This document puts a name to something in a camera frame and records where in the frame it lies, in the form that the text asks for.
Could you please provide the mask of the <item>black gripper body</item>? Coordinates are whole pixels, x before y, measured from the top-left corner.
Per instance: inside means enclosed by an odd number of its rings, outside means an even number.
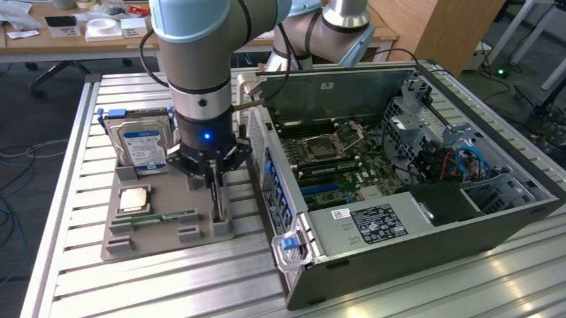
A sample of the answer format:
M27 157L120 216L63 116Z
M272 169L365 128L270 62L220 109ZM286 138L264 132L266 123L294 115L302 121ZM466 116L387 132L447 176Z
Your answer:
M176 113L180 154L192 159L224 159L234 149L232 111L208 120L191 119Z

